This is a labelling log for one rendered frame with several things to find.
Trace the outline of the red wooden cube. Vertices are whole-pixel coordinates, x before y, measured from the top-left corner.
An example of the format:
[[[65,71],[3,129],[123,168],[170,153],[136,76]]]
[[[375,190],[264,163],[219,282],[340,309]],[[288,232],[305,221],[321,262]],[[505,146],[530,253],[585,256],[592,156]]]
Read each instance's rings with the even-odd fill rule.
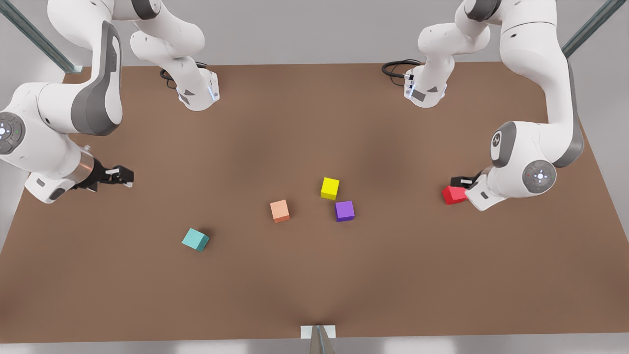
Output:
[[[466,188],[446,186],[442,190],[442,196],[447,205],[462,203],[467,200]]]

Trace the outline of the teal wooden cube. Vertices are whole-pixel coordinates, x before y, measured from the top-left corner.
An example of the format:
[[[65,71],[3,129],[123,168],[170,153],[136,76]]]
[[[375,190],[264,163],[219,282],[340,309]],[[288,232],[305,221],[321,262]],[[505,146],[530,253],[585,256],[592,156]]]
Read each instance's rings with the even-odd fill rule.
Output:
[[[182,240],[182,244],[195,249],[196,251],[203,251],[209,242],[209,236],[204,233],[190,228]]]

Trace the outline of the yellow wooden cube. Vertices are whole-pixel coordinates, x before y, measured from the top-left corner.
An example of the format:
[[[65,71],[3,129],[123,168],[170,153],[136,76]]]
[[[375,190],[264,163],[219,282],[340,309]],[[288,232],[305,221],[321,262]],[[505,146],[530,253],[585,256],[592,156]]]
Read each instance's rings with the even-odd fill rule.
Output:
[[[333,178],[324,177],[320,195],[323,199],[336,200],[339,192],[340,181]]]

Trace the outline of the salmon wooden cube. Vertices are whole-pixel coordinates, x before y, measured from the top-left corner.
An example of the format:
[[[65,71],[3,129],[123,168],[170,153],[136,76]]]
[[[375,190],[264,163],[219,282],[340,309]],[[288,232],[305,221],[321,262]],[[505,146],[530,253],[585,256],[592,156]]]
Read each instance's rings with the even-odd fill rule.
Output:
[[[289,208],[286,200],[279,200],[270,204],[274,222],[280,223],[290,219]]]

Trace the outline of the silver frame post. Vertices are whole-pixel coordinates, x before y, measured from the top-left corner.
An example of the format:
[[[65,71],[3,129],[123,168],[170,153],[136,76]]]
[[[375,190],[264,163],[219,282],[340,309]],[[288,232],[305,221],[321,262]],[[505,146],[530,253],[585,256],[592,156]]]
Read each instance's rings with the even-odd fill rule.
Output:
[[[300,338],[310,340],[309,354],[336,354],[330,340],[337,338],[335,325],[302,325]]]
[[[47,58],[65,74],[81,73],[83,67],[74,65],[31,23],[9,0],[0,0],[0,14],[29,39]]]
[[[570,58],[591,36],[625,4],[627,0],[606,0],[605,3],[563,45],[562,52]]]

